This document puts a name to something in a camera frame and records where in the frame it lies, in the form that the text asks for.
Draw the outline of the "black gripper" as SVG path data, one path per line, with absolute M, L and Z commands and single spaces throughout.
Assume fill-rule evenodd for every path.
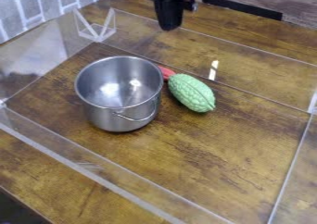
M 154 0 L 158 24 L 164 31 L 171 31 L 182 24 L 183 9 L 197 9 L 195 0 Z

